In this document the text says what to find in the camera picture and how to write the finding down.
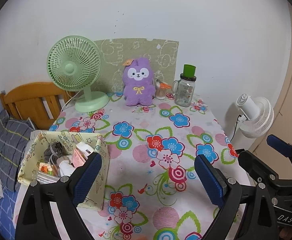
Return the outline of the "pink package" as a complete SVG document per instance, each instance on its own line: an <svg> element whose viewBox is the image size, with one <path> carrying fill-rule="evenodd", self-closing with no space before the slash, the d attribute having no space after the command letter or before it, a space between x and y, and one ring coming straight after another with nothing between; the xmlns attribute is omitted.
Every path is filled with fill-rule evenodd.
<svg viewBox="0 0 292 240"><path fill-rule="evenodd" d="M87 159L88 159L88 156L84 152L79 150L78 148L75 148L73 150L72 165L75 168L83 166L86 163Z"/></svg>

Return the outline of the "clear zip bag pack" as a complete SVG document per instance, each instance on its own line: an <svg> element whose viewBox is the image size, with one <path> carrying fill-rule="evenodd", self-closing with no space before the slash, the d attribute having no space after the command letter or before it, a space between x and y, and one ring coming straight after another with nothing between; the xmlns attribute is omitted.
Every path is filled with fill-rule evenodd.
<svg viewBox="0 0 292 240"><path fill-rule="evenodd" d="M51 183L58 182L60 178L57 176L53 176L53 175L38 171L35 175L35 179L40 184L51 184Z"/></svg>

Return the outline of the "grey velvet scrunchie cloth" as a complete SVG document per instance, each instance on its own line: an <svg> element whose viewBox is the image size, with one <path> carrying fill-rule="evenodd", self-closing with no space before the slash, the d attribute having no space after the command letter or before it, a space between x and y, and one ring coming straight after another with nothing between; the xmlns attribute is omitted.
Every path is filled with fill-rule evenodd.
<svg viewBox="0 0 292 240"><path fill-rule="evenodd" d="M60 142L51 142L44 151L43 159L45 163L56 164L60 157L66 155L68 155L68 153Z"/></svg>

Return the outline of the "white soft item in box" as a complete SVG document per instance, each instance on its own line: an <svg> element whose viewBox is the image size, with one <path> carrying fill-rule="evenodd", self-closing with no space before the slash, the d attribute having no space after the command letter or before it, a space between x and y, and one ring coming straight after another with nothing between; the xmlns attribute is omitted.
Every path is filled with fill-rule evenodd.
<svg viewBox="0 0 292 240"><path fill-rule="evenodd" d="M57 166L59 168L59 173L61 177L70 177L75 170L75 167L71 164L70 159L67 156L62 156L58 158Z"/></svg>

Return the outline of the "small orange printed carton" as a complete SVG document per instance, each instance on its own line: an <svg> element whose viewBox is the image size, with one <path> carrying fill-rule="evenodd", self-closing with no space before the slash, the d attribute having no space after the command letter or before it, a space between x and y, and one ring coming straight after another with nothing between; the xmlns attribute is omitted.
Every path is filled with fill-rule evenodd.
<svg viewBox="0 0 292 240"><path fill-rule="evenodd" d="M58 169L55 165L50 163L39 163L39 171L49 174L51 176L58 176Z"/></svg>

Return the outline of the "white floor fan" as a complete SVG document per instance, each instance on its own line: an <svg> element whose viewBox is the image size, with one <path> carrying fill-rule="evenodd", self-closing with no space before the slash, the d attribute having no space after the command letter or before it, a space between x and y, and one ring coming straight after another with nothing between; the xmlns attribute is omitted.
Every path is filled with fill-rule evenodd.
<svg viewBox="0 0 292 240"><path fill-rule="evenodd" d="M241 94L232 104L238 111L233 135L240 131L249 139L256 139L266 134L274 121L274 109L270 101L262 96L253 97L247 93Z"/></svg>

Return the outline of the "yellow cartoon storage box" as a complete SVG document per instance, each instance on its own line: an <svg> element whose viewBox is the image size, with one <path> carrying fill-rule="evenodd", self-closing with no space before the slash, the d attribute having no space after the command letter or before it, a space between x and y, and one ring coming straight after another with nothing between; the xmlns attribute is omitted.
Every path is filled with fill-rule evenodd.
<svg viewBox="0 0 292 240"><path fill-rule="evenodd" d="M79 206L97 211L103 209L104 191L110 155L104 137L99 133L36 131L21 163L17 181L28 186L38 172L54 178L70 176L75 168L88 161L89 154L98 153L102 158L100 169L92 187Z"/></svg>

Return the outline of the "floral tablecloth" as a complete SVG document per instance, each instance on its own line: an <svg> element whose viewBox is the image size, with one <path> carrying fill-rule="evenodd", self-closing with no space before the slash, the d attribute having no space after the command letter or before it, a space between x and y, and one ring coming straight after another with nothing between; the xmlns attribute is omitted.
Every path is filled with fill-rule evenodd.
<svg viewBox="0 0 292 240"><path fill-rule="evenodd" d="M64 146L103 136L110 162L103 208L87 197L79 213L95 239L200 239L218 212L195 172L199 154L226 177L249 184L234 147L199 98L188 108L172 97L150 106L126 106L109 94L102 109L80 113L67 106L51 126Z"/></svg>

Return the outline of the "blue bed sheet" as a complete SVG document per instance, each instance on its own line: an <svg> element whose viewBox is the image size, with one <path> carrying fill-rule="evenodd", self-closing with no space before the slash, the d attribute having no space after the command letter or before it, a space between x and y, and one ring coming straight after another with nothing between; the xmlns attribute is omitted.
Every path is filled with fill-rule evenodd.
<svg viewBox="0 0 292 240"><path fill-rule="evenodd" d="M2 189L4 197L0 200L0 235L4 239L14 239L13 214L18 190L11 192L3 185Z"/></svg>

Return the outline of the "grey plaid pillow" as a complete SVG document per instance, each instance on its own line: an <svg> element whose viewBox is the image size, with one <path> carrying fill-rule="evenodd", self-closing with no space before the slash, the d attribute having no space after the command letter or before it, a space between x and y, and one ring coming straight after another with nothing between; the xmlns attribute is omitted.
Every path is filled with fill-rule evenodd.
<svg viewBox="0 0 292 240"><path fill-rule="evenodd" d="M30 134L35 129L30 119L15 119L5 109L0 113L0 180L11 192L19 189L17 175Z"/></svg>

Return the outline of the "glass mason jar green lid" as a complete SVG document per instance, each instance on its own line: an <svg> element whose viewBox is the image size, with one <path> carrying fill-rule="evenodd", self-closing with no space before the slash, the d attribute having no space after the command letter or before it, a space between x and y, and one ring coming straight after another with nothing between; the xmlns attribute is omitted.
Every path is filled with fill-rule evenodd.
<svg viewBox="0 0 292 240"><path fill-rule="evenodd" d="M191 105L196 82L195 71L195 66L185 64L179 80L173 82L172 92L174 94L175 104L182 107L189 107Z"/></svg>

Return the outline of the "cotton swab container orange lid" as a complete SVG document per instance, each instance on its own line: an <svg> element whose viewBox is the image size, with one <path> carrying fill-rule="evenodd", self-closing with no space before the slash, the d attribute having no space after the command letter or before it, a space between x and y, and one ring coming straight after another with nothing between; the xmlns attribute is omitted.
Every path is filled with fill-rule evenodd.
<svg viewBox="0 0 292 240"><path fill-rule="evenodd" d="M171 85L160 81L159 79L156 80L155 98L160 100L165 99L169 90L171 90Z"/></svg>

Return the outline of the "purple plush toy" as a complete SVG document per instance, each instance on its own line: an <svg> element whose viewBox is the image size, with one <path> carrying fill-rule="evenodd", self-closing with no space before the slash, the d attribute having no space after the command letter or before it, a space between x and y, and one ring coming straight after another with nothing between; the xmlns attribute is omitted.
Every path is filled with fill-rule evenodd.
<svg viewBox="0 0 292 240"><path fill-rule="evenodd" d="M130 59L124 63L123 96L127 106L149 106L155 94L153 70L146 57Z"/></svg>

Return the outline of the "green desk fan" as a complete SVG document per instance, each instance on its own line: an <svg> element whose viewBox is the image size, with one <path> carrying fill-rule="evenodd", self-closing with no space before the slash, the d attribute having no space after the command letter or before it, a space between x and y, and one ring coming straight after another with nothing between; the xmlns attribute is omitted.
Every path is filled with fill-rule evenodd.
<svg viewBox="0 0 292 240"><path fill-rule="evenodd" d="M91 90L100 71L98 47L83 36L72 35L60 39L47 56L47 73L52 82L65 91L83 92L75 102L78 112L94 112L108 104L106 93Z"/></svg>

